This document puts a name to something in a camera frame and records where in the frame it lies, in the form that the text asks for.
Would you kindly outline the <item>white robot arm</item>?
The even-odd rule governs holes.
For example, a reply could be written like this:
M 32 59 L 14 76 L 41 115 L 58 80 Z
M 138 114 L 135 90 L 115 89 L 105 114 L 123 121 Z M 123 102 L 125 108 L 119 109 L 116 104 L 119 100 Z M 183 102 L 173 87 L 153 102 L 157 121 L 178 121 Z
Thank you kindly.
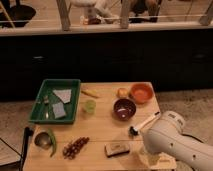
M 184 118 L 166 111 L 142 134 L 146 150 L 151 154 L 166 153 L 199 171 L 213 171 L 213 146 L 182 134 Z

